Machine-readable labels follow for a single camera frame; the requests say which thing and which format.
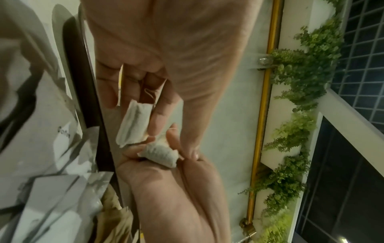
window grid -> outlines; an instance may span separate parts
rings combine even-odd
[[[331,89],[384,133],[384,6],[369,9],[369,0],[352,3],[352,7],[358,5],[362,5],[361,12],[348,18],[348,24],[353,20],[355,29],[345,33],[350,44],[344,45],[343,50],[349,52],[340,59],[338,79],[335,76]],[[373,21],[371,14],[376,14]],[[362,38],[360,33],[368,33],[371,39]]]

hand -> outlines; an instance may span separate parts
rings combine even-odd
[[[145,89],[163,90],[148,133],[160,133],[180,97],[181,145],[197,149],[219,98],[235,72],[263,0],[81,0],[95,39],[96,78],[108,108],[132,99],[153,103]]]
[[[181,149],[176,129],[169,129],[166,137],[171,148]],[[176,168],[168,169],[139,158],[144,147],[125,150],[116,173],[132,188],[145,241],[229,243],[226,195],[213,164],[200,157],[179,160]]]

white pouch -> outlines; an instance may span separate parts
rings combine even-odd
[[[163,140],[148,143],[144,150],[137,154],[168,168],[175,168],[179,152],[172,150]]]
[[[152,108],[153,104],[137,103],[136,100],[129,103],[127,113],[116,136],[116,143],[120,148],[146,140]]]

